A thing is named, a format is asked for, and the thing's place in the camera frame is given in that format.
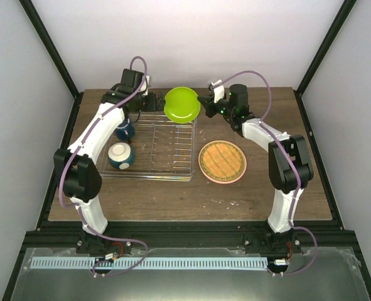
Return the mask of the white and teal bowl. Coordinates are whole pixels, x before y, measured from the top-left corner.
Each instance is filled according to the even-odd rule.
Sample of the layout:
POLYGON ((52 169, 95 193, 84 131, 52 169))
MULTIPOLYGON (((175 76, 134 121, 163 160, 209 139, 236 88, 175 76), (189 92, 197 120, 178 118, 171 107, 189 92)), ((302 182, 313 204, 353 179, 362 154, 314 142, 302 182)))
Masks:
POLYGON ((118 142, 112 145, 107 153, 112 167, 120 170, 127 169, 134 163, 134 151, 128 143, 118 142))

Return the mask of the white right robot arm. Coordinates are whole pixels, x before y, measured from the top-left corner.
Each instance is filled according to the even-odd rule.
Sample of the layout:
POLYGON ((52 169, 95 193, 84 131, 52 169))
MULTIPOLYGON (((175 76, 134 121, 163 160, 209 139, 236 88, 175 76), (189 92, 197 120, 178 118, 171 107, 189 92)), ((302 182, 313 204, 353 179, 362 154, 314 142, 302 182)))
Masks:
POLYGON ((291 241, 297 228, 294 225, 296 206, 314 175, 305 138, 280 132, 267 125, 264 117, 252 113, 245 85, 231 85, 226 92, 220 82, 215 82, 209 89, 208 95, 198 97, 205 115, 212 118, 220 114, 234 132, 267 152, 274 200, 263 244, 267 251, 276 253, 291 241))

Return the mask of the light blue slotted strip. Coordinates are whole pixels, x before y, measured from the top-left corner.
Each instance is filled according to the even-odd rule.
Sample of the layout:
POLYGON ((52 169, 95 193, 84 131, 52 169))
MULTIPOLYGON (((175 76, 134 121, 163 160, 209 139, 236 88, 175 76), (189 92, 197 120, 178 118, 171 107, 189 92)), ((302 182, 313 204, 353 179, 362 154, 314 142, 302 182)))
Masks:
POLYGON ((97 263, 96 257, 35 256, 30 261, 31 269, 125 270, 135 266, 138 270, 266 270, 267 258, 256 257, 149 257, 120 258, 112 263, 97 263))

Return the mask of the dark blue ceramic mug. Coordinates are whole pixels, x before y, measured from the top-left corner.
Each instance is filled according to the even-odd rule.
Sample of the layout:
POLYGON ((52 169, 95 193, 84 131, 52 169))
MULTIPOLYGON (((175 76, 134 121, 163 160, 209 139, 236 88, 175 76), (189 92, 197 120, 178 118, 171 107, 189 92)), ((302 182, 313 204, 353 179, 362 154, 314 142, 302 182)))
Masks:
POLYGON ((135 136, 135 130, 130 118, 126 119, 125 121, 123 121, 123 123, 118 125, 114 133, 120 141, 131 144, 132 138, 135 136))

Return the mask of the black left frame post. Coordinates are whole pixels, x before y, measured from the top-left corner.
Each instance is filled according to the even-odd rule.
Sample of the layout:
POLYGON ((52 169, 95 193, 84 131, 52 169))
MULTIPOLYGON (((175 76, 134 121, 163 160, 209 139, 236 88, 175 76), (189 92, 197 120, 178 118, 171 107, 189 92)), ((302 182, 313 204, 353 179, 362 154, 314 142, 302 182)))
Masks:
POLYGON ((42 21, 35 5, 30 0, 19 0, 21 7, 26 13, 29 21, 34 27, 37 35, 39 36, 43 46, 45 47, 47 53, 49 54, 52 62, 57 68, 62 80, 64 81, 68 91, 71 93, 73 98, 76 98, 80 92, 76 87, 72 77, 70 76, 68 69, 66 68, 44 22, 42 21))

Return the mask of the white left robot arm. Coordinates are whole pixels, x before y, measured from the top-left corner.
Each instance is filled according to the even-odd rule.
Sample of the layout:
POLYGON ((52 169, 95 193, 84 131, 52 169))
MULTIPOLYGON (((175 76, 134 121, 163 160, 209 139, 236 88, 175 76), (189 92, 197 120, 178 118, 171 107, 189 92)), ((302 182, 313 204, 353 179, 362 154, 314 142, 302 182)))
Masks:
POLYGON ((92 236, 90 245, 98 253, 108 252, 113 241, 141 243, 105 233, 108 220, 99 201, 102 178, 96 163, 113 131, 127 120, 126 105, 132 102, 143 109, 145 101, 153 99, 148 95, 149 79, 147 70, 124 69, 121 82, 102 96, 94 117, 79 138, 53 156, 60 205, 77 210, 82 229, 92 236))

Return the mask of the green plastic plate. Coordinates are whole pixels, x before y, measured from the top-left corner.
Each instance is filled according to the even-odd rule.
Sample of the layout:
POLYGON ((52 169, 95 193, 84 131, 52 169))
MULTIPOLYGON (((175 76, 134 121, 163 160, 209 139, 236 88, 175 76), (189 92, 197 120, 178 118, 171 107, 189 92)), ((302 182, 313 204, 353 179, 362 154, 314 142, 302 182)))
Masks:
POLYGON ((196 91, 188 87, 172 88, 164 96, 164 114, 177 124, 195 120, 201 109, 196 91))

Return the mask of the black aluminium frame post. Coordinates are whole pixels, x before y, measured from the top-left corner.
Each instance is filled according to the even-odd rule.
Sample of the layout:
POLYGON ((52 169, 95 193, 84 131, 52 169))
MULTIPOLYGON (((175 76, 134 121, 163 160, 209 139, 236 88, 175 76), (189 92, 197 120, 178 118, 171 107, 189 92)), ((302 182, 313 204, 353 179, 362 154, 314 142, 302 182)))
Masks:
POLYGON ((323 62, 327 52, 331 48, 334 40, 336 39, 349 14, 354 8, 356 2, 357 0, 344 0, 342 2, 336 16, 334 17, 328 31, 325 34, 325 37, 323 38, 318 50, 316 51, 311 63, 309 64, 308 69, 306 70, 300 84, 298 85, 298 88, 295 90, 297 95, 302 96, 308 88, 316 72, 318 71, 318 68, 323 62))

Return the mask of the black front frame rail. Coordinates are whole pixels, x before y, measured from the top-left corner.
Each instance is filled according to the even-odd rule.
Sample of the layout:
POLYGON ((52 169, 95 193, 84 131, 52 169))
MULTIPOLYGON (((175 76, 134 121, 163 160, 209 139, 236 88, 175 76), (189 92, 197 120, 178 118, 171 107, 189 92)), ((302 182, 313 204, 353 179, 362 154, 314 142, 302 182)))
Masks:
POLYGON ((289 249, 319 247, 357 248, 351 230, 343 230, 332 221, 299 222, 311 233, 292 230, 275 235, 263 221, 243 222, 112 222, 107 236, 120 238, 121 243, 87 234, 78 222, 47 222, 40 229, 25 235, 23 247, 72 247, 82 253, 101 255, 115 250, 130 250, 147 244, 152 248, 243 248, 246 253, 280 254, 289 249))

